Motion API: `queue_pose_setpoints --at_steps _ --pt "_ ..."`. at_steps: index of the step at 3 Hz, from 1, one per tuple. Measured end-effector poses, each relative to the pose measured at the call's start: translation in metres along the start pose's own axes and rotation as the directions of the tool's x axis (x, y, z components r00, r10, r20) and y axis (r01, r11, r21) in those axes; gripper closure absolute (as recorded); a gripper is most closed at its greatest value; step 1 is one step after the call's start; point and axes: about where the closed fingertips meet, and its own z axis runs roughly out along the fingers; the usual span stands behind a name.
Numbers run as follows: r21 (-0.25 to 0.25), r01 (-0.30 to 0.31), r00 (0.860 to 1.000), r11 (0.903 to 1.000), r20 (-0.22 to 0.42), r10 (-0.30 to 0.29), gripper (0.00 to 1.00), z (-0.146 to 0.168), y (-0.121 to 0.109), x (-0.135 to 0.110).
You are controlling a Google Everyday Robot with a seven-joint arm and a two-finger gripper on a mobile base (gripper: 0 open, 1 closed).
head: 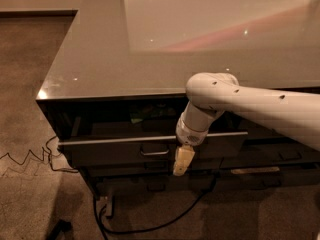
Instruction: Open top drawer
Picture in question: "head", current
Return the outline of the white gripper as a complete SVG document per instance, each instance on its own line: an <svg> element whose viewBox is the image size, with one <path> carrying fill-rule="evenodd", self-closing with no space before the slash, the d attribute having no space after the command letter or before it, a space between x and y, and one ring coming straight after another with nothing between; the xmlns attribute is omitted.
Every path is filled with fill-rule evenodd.
<svg viewBox="0 0 320 240"><path fill-rule="evenodd" d="M208 131L198 132L190 129L182 118L179 118L176 125L176 138L183 145L176 148L175 162L173 165L174 176L182 176L185 174L195 155L192 146L201 145L207 134Z"/></svg>

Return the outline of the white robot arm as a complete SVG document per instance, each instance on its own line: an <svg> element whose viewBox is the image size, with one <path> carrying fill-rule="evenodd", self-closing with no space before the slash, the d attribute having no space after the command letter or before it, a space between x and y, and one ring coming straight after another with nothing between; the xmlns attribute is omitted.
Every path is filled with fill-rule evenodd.
<svg viewBox="0 0 320 240"><path fill-rule="evenodd" d="M182 176L212 123L224 112L320 150L320 95L241 86L229 73L198 73L186 84L188 104L176 125L173 174Z"/></svg>

